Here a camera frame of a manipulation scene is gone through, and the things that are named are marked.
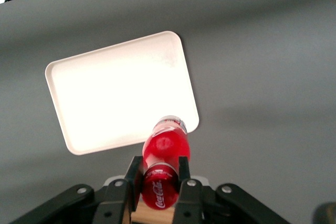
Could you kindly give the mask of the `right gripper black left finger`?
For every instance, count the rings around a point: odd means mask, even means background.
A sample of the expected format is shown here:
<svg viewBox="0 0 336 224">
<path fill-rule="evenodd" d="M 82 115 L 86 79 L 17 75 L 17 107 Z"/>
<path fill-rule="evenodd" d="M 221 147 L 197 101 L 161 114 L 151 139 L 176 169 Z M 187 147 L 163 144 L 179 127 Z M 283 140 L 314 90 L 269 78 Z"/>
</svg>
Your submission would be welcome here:
<svg viewBox="0 0 336 224">
<path fill-rule="evenodd" d="M 131 223 L 142 172 L 143 158 L 135 156 L 125 175 L 110 177 L 101 189 L 74 185 L 12 223 Z"/>
</svg>

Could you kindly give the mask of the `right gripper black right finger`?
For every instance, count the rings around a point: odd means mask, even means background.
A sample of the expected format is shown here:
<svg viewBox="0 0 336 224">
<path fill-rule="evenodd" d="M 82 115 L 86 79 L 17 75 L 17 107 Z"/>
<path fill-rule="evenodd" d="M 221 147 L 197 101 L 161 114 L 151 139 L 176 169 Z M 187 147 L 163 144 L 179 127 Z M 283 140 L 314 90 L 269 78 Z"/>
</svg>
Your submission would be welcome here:
<svg viewBox="0 0 336 224">
<path fill-rule="evenodd" d="M 235 184 L 216 189 L 190 175 L 188 158 L 178 159 L 179 197 L 173 223 L 288 223 Z"/>
</svg>

